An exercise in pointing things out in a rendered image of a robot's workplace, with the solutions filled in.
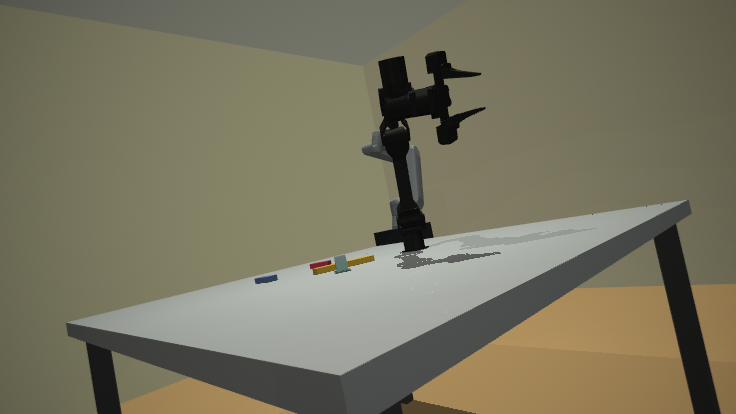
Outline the yellow bar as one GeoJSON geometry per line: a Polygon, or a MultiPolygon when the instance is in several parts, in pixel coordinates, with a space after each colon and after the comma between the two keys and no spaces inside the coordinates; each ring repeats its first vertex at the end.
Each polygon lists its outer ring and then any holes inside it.
{"type": "MultiPolygon", "coordinates": [[[[348,260],[347,265],[348,267],[351,267],[351,266],[355,266],[355,265],[359,265],[359,264],[363,264],[363,263],[367,263],[371,261],[375,261],[374,255],[369,255],[365,257],[348,260]]],[[[313,274],[318,275],[318,274],[334,271],[336,270],[336,266],[335,264],[331,264],[331,265],[326,265],[326,266],[322,266],[318,268],[313,268],[312,270],[313,270],[313,274]]]]}

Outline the red rectangular block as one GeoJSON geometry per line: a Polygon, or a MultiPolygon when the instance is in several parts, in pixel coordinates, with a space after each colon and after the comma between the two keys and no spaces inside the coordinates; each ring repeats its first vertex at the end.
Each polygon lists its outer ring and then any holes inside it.
{"type": "Polygon", "coordinates": [[[310,269],[331,265],[331,260],[309,264],[310,269]]]}

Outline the blue rectangular block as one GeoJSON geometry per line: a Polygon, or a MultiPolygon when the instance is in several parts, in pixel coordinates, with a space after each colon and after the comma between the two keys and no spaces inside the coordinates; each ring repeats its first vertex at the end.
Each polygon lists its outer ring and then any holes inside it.
{"type": "Polygon", "coordinates": [[[268,283],[276,280],[278,280],[277,275],[262,276],[259,278],[255,278],[255,284],[268,283]]]}

